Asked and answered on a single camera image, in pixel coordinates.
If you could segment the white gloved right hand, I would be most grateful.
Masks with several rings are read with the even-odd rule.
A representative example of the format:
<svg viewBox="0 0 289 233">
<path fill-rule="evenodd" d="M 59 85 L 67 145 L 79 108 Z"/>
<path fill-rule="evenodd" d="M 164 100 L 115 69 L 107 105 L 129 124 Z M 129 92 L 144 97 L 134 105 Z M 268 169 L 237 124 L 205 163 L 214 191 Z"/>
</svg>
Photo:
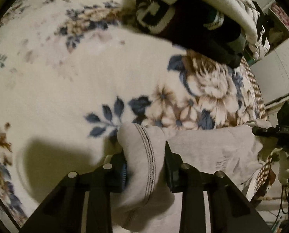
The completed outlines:
<svg viewBox="0 0 289 233">
<path fill-rule="evenodd" d="M 278 180 L 282 185 L 287 185 L 289 180 L 289 154 L 285 150 L 279 152 Z"/>
</svg>

